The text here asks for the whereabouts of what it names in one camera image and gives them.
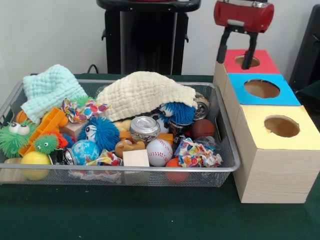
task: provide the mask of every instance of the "blue ball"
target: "blue ball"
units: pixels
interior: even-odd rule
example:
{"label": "blue ball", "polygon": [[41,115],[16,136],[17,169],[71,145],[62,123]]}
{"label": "blue ball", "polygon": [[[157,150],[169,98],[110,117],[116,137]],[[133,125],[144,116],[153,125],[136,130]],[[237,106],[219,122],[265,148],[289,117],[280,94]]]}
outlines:
{"label": "blue ball", "polygon": [[99,157],[98,146],[89,140],[77,141],[71,148],[77,165],[85,165]]}

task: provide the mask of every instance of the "stacked wooden boxes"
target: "stacked wooden boxes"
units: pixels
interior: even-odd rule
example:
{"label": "stacked wooden boxes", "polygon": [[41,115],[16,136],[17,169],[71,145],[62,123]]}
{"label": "stacked wooden boxes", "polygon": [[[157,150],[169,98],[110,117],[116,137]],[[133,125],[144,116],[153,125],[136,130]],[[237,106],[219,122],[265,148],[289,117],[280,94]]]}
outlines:
{"label": "stacked wooden boxes", "polygon": [[245,50],[215,66],[241,167],[242,203],[304,203],[320,171],[320,133],[265,50],[242,70]]}

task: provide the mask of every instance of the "wire mesh basket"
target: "wire mesh basket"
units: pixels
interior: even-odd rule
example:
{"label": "wire mesh basket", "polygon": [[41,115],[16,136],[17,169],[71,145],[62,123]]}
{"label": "wire mesh basket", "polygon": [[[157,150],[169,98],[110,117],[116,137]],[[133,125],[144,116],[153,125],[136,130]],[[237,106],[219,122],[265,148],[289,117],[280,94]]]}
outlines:
{"label": "wire mesh basket", "polygon": [[[90,97],[95,97],[98,88],[110,85],[112,80],[79,80]],[[124,167],[124,166],[82,166],[9,164],[0,151],[0,184],[42,184],[42,185],[120,185],[120,186],[183,186],[220,187],[229,174],[240,166],[235,139],[226,113],[219,88],[212,83],[181,82],[204,95],[210,102],[207,119],[216,125],[214,138],[220,145],[222,157],[220,167]],[[21,105],[27,101],[22,82],[19,82],[0,109],[1,127],[15,119]],[[28,180],[25,171],[40,173],[46,177]]]}

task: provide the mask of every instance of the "red robot arm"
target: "red robot arm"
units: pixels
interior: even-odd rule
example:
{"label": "red robot arm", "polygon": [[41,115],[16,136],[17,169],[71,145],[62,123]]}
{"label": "red robot arm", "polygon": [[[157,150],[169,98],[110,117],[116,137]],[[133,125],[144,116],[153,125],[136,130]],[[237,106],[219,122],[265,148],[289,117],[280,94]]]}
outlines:
{"label": "red robot arm", "polygon": [[218,0],[214,7],[214,20],[219,26],[225,27],[221,37],[217,55],[218,63],[225,61],[227,40],[231,32],[250,36],[249,49],[246,51],[242,69],[251,67],[256,50],[259,33],[264,33],[270,26],[275,7],[268,0]]}

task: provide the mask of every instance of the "black cable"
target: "black cable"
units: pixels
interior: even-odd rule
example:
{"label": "black cable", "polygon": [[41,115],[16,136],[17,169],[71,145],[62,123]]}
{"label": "black cable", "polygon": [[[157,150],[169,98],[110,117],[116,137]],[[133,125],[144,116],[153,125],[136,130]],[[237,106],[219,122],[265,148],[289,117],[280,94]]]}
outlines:
{"label": "black cable", "polygon": [[90,71],[91,71],[91,69],[92,69],[92,67],[94,67],[95,72],[98,74],[98,73],[99,73],[99,70],[98,70],[97,66],[94,65],[94,64],[91,64],[91,65],[90,65],[90,67],[89,67],[89,69],[88,69],[88,71],[87,71],[86,73],[89,74]]}

